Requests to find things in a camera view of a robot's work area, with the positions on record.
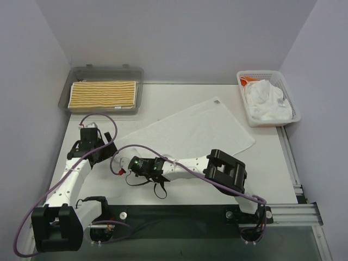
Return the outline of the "yellow white striped towel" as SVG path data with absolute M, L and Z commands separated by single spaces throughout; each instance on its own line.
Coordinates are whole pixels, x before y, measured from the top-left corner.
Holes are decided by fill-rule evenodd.
M 136 82 L 127 80 L 74 82 L 69 109 L 129 109 L 135 106 Z

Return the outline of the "plain white towel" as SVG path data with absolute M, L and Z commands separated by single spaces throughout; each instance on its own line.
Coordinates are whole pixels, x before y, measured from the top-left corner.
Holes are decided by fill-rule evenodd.
M 112 163 L 119 169 L 131 156 L 154 157 L 147 147 L 175 159 L 206 156 L 212 149 L 235 156 L 255 142 L 222 99 L 214 97 L 117 139 L 126 149 Z

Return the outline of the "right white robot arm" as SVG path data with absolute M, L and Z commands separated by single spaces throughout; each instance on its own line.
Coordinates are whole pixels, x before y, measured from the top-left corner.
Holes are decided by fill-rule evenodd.
M 251 197 L 245 189 L 245 164 L 221 150 L 214 149 L 207 156 L 190 159 L 134 156 L 128 169 L 161 187 L 177 179 L 207 179 L 214 182 L 221 193 L 235 197 L 241 212 L 255 214 L 258 209 L 258 203 L 245 198 Z

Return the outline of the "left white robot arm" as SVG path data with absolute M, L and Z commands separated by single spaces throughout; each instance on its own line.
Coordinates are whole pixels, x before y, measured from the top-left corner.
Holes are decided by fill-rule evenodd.
M 96 218 L 109 214 L 104 196 L 89 196 L 80 210 L 76 203 L 82 185 L 94 165 L 116 152 L 110 133 L 102 134 L 96 124 L 80 129 L 80 138 L 67 154 L 60 185 L 42 207 L 31 214 L 36 249 L 40 253 L 77 251 L 84 230 Z

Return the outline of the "clear grey plastic container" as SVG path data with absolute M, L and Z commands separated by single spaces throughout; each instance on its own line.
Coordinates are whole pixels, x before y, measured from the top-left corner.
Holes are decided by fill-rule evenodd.
M 140 67 L 86 65 L 68 73 L 58 106 L 73 114 L 135 115 L 141 105 L 144 70 Z

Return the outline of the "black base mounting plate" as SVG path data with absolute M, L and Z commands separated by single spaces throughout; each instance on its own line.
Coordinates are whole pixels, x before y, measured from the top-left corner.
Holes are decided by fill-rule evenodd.
M 273 224 L 270 207 L 259 207 L 254 214 L 243 213 L 237 204 L 228 205 L 109 205 L 99 220 L 130 221 L 135 219 L 162 220 L 188 218 L 200 221 L 221 221 L 240 225 Z

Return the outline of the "orange cloth in basket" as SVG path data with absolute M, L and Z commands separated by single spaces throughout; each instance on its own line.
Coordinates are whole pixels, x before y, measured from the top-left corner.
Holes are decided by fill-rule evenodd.
M 252 82 L 253 79 L 247 76 L 241 76 L 240 78 L 241 86 L 244 88 L 249 82 Z

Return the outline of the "white towel in basket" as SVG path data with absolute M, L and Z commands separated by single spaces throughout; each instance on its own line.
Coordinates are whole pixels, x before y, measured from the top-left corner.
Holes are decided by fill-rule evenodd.
M 292 108 L 283 91 L 268 80 L 253 80 L 244 88 L 247 108 L 254 120 L 288 121 L 293 118 Z

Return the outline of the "white plastic basket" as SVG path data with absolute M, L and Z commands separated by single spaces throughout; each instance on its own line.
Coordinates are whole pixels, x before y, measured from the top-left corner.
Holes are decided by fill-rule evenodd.
M 250 127 L 282 127 L 301 119 L 279 71 L 239 71 L 237 80 Z

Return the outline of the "aluminium frame rail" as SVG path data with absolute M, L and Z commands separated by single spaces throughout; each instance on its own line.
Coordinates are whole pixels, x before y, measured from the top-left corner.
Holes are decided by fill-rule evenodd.
M 308 203 L 297 171 L 295 159 L 284 127 L 278 127 L 277 133 L 281 142 L 285 161 L 293 183 L 297 198 L 296 204 L 272 204 L 273 226 L 322 226 L 323 221 L 318 205 Z

